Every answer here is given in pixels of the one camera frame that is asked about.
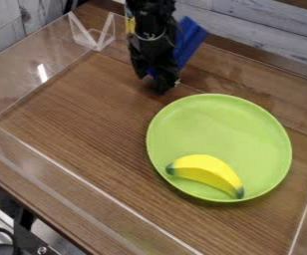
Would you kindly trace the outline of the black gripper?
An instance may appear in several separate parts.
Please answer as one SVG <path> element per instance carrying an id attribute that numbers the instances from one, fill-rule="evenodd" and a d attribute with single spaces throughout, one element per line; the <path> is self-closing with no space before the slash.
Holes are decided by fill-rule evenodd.
<path id="1" fill-rule="evenodd" d="M 179 83 L 179 67 L 173 55 L 176 31 L 165 32 L 153 40 L 141 40 L 136 34 L 129 34 L 128 40 L 137 76 L 143 79 L 153 75 L 155 91 L 164 95 Z"/>

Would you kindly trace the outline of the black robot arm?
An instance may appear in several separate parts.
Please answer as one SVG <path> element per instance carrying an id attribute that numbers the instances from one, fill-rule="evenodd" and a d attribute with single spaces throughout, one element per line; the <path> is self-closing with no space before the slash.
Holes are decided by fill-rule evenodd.
<path id="1" fill-rule="evenodd" d="M 140 79 L 155 71 L 153 89 L 164 94 L 179 81 L 173 56 L 177 23 L 173 18 L 175 0 L 127 0 L 125 11 L 131 31 L 129 50 Z"/>

